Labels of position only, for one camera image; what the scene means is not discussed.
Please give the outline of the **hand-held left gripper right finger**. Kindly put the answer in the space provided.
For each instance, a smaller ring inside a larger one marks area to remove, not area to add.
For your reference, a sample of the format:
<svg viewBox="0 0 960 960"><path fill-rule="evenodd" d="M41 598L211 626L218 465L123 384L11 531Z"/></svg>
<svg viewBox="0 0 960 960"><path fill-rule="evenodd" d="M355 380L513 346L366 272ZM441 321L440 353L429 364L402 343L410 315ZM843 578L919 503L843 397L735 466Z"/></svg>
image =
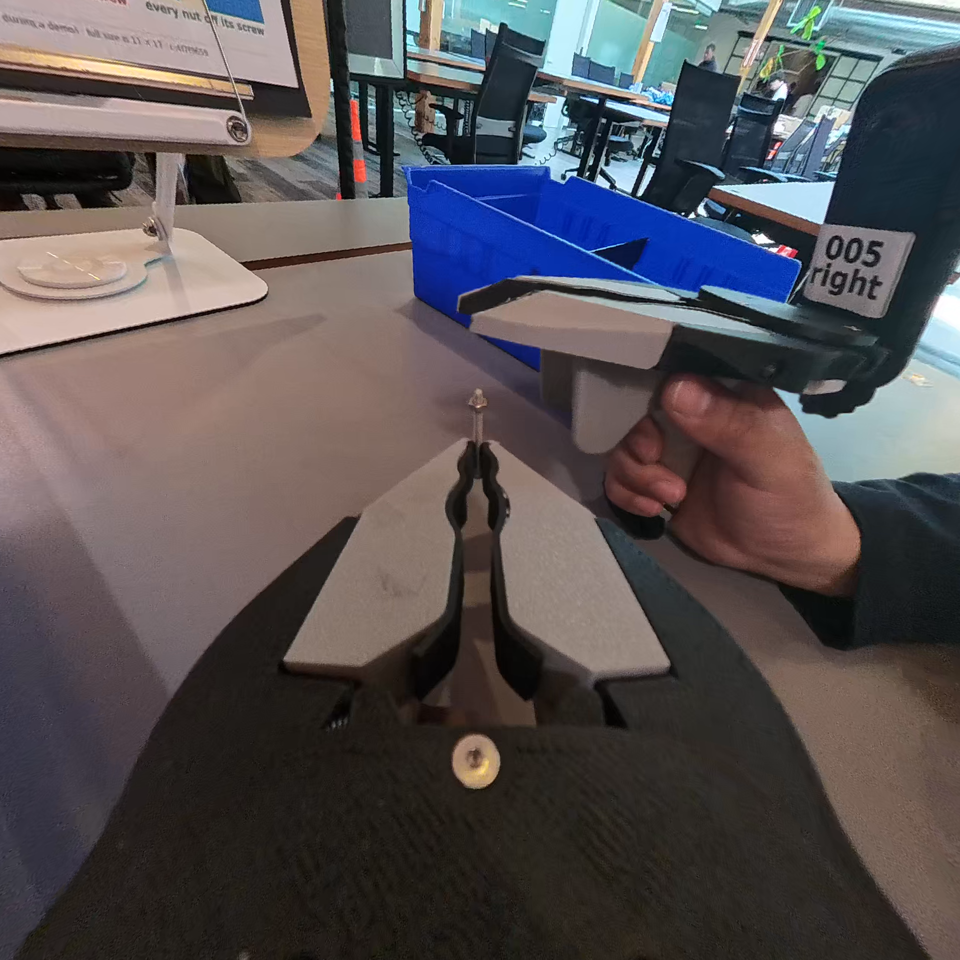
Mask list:
<svg viewBox="0 0 960 960"><path fill-rule="evenodd" d="M670 660L597 517L497 442L478 453L491 534L497 667L536 699L550 678L594 690Z"/></svg>

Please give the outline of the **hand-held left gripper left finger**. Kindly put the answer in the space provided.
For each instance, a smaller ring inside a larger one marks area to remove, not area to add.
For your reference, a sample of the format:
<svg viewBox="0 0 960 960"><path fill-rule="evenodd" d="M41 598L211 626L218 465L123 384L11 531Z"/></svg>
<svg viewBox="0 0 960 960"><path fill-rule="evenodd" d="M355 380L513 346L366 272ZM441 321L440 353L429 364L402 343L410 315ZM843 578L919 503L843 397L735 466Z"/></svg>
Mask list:
<svg viewBox="0 0 960 960"><path fill-rule="evenodd" d="M476 444L460 439L370 503L284 655L293 674L424 700L457 660Z"/></svg>

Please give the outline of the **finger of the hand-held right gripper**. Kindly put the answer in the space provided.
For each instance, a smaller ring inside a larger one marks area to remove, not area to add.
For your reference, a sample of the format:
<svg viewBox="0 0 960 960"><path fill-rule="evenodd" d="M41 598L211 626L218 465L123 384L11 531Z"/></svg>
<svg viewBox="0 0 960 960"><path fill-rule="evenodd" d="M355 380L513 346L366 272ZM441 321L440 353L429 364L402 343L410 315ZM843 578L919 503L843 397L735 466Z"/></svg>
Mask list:
<svg viewBox="0 0 960 960"><path fill-rule="evenodd" d="M540 351L545 403L568 412L574 445L607 454L659 407L658 369L679 305L668 291L491 292L471 307L470 330Z"/></svg>
<svg viewBox="0 0 960 960"><path fill-rule="evenodd" d="M573 408L577 358L624 369L651 391L657 409L666 374L656 366L670 339L659 310L685 304L680 293L640 282L534 275L458 298L473 333L539 351L541 400L559 412Z"/></svg>

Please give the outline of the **blue divided plastic bin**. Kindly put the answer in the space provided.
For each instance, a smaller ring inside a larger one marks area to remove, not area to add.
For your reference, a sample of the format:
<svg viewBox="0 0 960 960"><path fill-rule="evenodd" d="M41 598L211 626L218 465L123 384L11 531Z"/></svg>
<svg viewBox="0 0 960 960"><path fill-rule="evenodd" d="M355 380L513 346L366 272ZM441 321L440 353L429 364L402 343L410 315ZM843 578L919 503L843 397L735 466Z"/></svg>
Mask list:
<svg viewBox="0 0 960 960"><path fill-rule="evenodd" d="M785 302L798 261L545 166L405 167L414 295L468 327L462 294L516 277L704 286Z"/></svg>

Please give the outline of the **brown-edged grey desk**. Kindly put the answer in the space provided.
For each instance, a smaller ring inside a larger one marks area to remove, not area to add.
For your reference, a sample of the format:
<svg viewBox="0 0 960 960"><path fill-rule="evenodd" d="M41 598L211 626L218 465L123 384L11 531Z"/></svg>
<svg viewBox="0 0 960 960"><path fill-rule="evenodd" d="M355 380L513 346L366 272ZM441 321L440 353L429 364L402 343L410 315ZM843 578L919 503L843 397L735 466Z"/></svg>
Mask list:
<svg viewBox="0 0 960 960"><path fill-rule="evenodd" d="M150 214L148 206L4 211L1 238L141 230ZM174 225L251 270L411 249L405 198L179 205Z"/></svg>

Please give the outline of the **person's right hand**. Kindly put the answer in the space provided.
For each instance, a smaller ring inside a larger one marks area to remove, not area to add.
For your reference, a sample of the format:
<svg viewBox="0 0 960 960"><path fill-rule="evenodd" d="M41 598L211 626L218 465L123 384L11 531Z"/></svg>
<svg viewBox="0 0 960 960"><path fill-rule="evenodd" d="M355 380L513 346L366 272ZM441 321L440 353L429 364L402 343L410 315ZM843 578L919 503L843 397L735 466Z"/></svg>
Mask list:
<svg viewBox="0 0 960 960"><path fill-rule="evenodd" d="M714 565L812 594L852 596L858 524L774 390L678 375L659 401L701 456L683 480L664 461L662 427L645 416L609 455L610 503L646 518L671 508L673 536Z"/></svg>

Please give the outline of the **black office chair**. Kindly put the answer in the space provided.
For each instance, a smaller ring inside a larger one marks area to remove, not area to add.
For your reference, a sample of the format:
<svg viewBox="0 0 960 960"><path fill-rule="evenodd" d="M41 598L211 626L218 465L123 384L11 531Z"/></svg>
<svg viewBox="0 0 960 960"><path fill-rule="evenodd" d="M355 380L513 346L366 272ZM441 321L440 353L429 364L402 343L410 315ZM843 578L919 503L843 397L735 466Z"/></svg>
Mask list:
<svg viewBox="0 0 960 960"><path fill-rule="evenodd" d="M742 94L722 157L721 186L740 184L745 168L762 166L782 108L783 101L755 93Z"/></svg>
<svg viewBox="0 0 960 960"><path fill-rule="evenodd" d="M737 75L685 63L643 203L688 217L724 179L727 129L740 87Z"/></svg>
<svg viewBox="0 0 960 960"><path fill-rule="evenodd" d="M419 139L454 165L516 165L527 131L527 106L544 64L546 42L501 23L486 57L484 76L467 116L455 107L434 103L443 114L444 133Z"/></svg>

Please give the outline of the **green hanging plant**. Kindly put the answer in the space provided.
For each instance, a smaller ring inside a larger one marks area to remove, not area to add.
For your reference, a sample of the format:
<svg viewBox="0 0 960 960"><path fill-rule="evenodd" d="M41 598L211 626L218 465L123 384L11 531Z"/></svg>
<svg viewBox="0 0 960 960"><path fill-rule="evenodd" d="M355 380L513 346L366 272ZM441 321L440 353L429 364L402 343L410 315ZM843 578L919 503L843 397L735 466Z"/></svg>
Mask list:
<svg viewBox="0 0 960 960"><path fill-rule="evenodd" d="M824 1L798 1L795 4L787 20L793 46L787 42L771 41L759 69L759 78L768 81L778 73L801 73L810 65L815 72L825 68L825 41L819 39L814 42L814 36L822 29L831 4Z"/></svg>

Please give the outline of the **orange traffic cone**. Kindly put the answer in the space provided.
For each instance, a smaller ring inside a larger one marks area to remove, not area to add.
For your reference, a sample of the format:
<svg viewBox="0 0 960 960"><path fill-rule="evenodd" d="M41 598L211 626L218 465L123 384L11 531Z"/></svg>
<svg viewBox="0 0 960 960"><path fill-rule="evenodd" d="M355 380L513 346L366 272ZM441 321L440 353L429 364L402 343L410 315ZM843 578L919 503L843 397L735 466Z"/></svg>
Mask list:
<svg viewBox="0 0 960 960"><path fill-rule="evenodd" d="M363 200L369 196L369 182L366 164L366 150L364 148L364 128L360 105L356 97L351 96L350 107L350 144L351 170L354 183L354 199Z"/></svg>

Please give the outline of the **long wooden top table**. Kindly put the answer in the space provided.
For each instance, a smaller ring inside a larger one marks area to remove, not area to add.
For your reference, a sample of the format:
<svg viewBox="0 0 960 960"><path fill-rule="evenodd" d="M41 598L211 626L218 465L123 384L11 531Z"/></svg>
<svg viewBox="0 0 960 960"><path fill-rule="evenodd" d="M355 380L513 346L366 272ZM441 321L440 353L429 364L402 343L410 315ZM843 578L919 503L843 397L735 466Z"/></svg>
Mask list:
<svg viewBox="0 0 960 960"><path fill-rule="evenodd" d="M407 47L406 78L428 89L476 93L482 82L486 64L482 59L435 51L419 46ZM626 104L654 112L654 126L666 126L664 119L671 106L655 103L642 92L620 88L609 83L591 80L547 69L540 69L531 93L533 102L555 103L561 95L570 94L602 99L605 103Z"/></svg>

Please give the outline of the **white document stand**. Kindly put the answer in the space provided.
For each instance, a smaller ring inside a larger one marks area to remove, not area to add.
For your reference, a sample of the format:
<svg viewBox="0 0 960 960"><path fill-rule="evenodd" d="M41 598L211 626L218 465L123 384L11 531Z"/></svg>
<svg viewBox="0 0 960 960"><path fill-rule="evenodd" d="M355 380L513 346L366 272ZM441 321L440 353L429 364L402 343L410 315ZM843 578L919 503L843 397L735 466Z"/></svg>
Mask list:
<svg viewBox="0 0 960 960"><path fill-rule="evenodd" d="M2 357L248 306L266 284L196 232L175 226L188 153L3 147L59 161L153 154L150 216L141 229L2 239Z"/></svg>

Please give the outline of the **black stanchion pole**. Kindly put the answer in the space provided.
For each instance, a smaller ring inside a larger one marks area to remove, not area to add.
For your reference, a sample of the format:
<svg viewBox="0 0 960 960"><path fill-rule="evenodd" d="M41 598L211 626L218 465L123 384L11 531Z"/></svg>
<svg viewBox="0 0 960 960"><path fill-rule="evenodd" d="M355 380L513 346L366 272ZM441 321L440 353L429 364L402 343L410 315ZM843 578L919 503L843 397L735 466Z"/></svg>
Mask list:
<svg viewBox="0 0 960 960"><path fill-rule="evenodd" d="M344 1L324 1L330 77L332 83L339 193L356 198L349 43Z"/></svg>

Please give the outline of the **wooden backing board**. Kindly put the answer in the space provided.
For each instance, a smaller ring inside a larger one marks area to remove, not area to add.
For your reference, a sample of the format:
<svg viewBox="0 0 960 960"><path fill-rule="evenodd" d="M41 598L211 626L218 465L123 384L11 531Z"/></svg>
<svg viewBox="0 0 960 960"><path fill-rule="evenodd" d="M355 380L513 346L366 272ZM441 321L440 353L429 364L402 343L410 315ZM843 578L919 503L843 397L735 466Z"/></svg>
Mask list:
<svg viewBox="0 0 960 960"><path fill-rule="evenodd" d="M294 88L50 54L1 40L1 135L10 148L289 158L309 146L330 104L322 2L280 2Z"/></svg>

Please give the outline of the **printed instruction sheet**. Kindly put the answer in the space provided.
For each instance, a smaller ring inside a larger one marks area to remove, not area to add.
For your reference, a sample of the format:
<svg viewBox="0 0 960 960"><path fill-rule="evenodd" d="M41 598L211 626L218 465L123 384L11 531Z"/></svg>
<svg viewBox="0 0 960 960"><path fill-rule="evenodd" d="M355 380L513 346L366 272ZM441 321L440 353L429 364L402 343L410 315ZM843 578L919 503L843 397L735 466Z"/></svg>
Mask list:
<svg viewBox="0 0 960 960"><path fill-rule="evenodd" d="M2 46L294 89L279 1L3 1Z"/></svg>

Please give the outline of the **wooden support post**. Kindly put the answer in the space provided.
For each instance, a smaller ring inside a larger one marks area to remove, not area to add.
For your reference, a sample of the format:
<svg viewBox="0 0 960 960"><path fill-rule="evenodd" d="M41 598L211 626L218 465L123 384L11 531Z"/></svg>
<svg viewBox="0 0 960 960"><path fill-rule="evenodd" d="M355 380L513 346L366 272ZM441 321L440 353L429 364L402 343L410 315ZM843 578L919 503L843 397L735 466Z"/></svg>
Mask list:
<svg viewBox="0 0 960 960"><path fill-rule="evenodd" d="M417 46L437 51L440 49L443 19L443 1L418 1L419 28ZM433 95L421 90L415 97L414 129L422 134L435 130L436 109L431 106Z"/></svg>

